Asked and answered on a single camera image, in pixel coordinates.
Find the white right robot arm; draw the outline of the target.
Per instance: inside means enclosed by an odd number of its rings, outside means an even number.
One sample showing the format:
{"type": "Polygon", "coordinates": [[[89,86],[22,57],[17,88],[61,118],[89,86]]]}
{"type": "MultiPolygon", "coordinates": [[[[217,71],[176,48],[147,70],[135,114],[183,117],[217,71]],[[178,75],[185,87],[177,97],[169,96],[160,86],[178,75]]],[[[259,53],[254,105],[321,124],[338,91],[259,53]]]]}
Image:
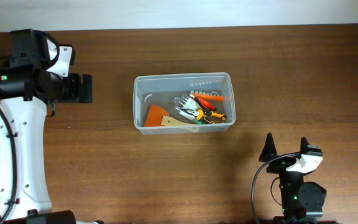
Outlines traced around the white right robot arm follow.
{"type": "Polygon", "coordinates": [[[278,155],[272,133],[268,133],[259,157],[263,169],[277,174],[281,195],[282,216],[273,218],[273,223],[317,223],[323,216],[323,205],[327,195],[325,188],[316,182],[304,181],[304,176],[314,172],[323,161],[319,146],[312,145],[307,138],[300,140],[298,152],[278,155]]]}

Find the red handled side cutters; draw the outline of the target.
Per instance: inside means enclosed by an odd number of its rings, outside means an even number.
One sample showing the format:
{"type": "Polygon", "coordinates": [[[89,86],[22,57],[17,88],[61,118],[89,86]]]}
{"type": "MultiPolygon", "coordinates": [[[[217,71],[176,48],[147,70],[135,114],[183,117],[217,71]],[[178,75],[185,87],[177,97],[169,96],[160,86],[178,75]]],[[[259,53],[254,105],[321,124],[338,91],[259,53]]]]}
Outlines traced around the red handled side cutters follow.
{"type": "Polygon", "coordinates": [[[217,110],[217,108],[213,104],[207,102],[206,100],[198,98],[197,96],[194,96],[194,95],[190,95],[190,98],[192,98],[196,102],[195,108],[197,110],[202,109],[202,108],[208,109],[208,110],[211,110],[211,111],[216,111],[217,110]]]}

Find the clear plastic storage container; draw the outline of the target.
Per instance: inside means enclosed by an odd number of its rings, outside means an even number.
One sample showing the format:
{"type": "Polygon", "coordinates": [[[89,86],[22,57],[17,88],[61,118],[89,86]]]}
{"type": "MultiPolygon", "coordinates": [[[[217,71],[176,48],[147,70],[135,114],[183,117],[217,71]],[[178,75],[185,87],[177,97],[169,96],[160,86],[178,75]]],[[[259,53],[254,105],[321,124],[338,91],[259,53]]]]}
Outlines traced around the clear plastic storage container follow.
{"type": "Polygon", "coordinates": [[[236,120],[228,73],[139,76],[134,125],[143,135],[226,131],[236,120]]]}

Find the orange scraper with wooden handle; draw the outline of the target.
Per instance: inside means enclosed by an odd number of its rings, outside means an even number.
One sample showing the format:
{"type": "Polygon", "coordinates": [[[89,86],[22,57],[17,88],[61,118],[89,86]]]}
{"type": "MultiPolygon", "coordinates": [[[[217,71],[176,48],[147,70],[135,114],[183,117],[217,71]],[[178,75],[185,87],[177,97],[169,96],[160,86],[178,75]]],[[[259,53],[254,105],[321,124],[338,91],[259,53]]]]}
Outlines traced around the orange scraper with wooden handle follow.
{"type": "Polygon", "coordinates": [[[145,120],[145,127],[158,126],[190,126],[190,123],[185,123],[172,118],[169,113],[157,105],[150,105],[149,112],[145,120]]]}

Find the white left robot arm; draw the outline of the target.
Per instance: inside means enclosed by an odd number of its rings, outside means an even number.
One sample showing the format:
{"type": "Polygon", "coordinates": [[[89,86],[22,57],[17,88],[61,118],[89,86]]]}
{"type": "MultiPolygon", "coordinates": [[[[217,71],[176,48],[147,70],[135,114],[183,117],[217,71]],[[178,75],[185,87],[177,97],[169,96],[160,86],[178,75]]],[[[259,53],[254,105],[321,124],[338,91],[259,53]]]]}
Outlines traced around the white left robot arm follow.
{"type": "Polygon", "coordinates": [[[47,190],[44,124],[57,103],[91,103],[92,77],[71,73],[76,52],[41,30],[10,33],[0,68],[0,223],[79,224],[47,190]]]}

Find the orange socket bit rail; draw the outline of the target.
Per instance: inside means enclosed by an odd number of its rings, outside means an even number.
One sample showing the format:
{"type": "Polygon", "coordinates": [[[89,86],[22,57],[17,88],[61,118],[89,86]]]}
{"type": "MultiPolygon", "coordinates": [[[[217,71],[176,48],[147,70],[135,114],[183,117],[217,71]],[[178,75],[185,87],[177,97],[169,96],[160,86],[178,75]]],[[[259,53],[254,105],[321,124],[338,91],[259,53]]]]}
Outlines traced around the orange socket bit rail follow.
{"type": "Polygon", "coordinates": [[[195,97],[201,98],[203,100],[210,100],[210,101],[224,101],[224,97],[217,92],[203,92],[203,91],[190,91],[191,95],[194,95],[195,97]]]}

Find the orange black long-nose pliers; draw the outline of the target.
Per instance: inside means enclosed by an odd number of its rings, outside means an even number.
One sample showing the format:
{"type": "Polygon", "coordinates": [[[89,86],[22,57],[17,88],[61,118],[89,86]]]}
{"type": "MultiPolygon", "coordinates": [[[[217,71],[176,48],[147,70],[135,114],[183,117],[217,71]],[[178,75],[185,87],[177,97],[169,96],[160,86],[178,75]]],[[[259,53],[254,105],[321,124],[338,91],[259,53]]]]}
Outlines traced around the orange black long-nose pliers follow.
{"type": "Polygon", "coordinates": [[[184,109],[180,108],[180,112],[184,112],[186,115],[190,115],[193,121],[196,121],[197,124],[216,124],[212,117],[219,118],[221,121],[225,121],[227,116],[224,113],[218,113],[216,111],[204,110],[204,109],[184,109]]]}

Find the clear case of coloured plugs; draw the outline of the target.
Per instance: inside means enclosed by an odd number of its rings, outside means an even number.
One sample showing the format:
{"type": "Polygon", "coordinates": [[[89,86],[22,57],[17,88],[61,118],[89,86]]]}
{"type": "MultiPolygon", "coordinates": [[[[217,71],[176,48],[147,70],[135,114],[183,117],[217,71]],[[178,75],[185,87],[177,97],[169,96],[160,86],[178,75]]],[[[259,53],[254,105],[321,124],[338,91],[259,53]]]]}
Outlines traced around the clear case of coloured plugs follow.
{"type": "Polygon", "coordinates": [[[183,95],[181,98],[179,98],[175,104],[175,109],[178,111],[178,113],[186,118],[188,118],[189,120],[193,121],[191,119],[190,115],[186,115],[184,112],[180,112],[179,109],[180,108],[184,108],[184,109],[191,109],[191,110],[196,110],[195,106],[196,106],[196,102],[190,98],[190,95],[183,95]]]}

